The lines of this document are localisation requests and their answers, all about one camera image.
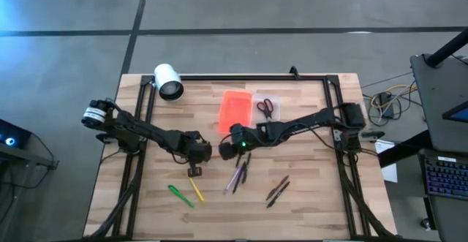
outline black-handled scissors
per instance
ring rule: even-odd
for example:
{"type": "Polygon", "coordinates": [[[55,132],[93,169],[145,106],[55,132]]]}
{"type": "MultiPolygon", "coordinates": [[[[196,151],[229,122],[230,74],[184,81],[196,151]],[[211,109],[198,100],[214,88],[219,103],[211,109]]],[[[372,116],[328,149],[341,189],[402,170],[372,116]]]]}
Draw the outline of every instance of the black-handled scissors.
{"type": "Polygon", "coordinates": [[[274,108],[270,99],[264,99],[262,102],[258,102],[257,109],[263,112],[265,118],[271,119],[271,114],[273,113],[274,108]]]}

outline blue light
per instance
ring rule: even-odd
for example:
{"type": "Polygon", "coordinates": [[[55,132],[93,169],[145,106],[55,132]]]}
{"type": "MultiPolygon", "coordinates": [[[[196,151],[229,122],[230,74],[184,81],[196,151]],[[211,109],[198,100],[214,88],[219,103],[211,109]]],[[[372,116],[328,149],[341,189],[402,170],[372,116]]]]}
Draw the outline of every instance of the blue light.
{"type": "Polygon", "coordinates": [[[8,138],[5,140],[5,143],[8,145],[8,146],[11,146],[13,144],[15,144],[15,139],[13,138],[8,138]]]}

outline rgb keyboard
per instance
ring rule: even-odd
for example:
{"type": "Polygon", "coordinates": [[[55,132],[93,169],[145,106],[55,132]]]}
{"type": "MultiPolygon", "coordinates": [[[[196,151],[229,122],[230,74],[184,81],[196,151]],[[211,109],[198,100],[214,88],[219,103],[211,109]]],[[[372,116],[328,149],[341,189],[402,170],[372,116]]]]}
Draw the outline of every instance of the rgb keyboard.
{"type": "Polygon", "coordinates": [[[425,159],[429,194],[438,194],[468,200],[468,165],[425,159]]]}

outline green marker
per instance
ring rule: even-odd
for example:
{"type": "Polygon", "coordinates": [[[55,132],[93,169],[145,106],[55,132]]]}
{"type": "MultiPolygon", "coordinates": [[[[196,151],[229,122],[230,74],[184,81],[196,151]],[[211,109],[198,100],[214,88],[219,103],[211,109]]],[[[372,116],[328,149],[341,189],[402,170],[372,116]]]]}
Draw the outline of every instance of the green marker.
{"type": "Polygon", "coordinates": [[[169,188],[170,191],[172,191],[175,195],[177,195],[178,197],[180,197],[185,203],[187,203],[187,205],[189,205],[191,208],[193,208],[193,204],[192,202],[188,201],[185,196],[183,194],[181,194],[177,188],[175,188],[173,185],[168,185],[167,186],[169,188]]]}

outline orange tray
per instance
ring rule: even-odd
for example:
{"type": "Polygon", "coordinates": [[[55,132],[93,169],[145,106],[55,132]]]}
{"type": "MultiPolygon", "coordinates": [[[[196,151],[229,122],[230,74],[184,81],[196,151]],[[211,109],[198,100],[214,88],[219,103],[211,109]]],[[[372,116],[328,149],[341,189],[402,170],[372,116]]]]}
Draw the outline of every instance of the orange tray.
{"type": "Polygon", "coordinates": [[[250,126],[252,116],[252,94],[243,91],[226,91],[219,109],[218,132],[229,134],[229,128],[236,123],[250,126]]]}

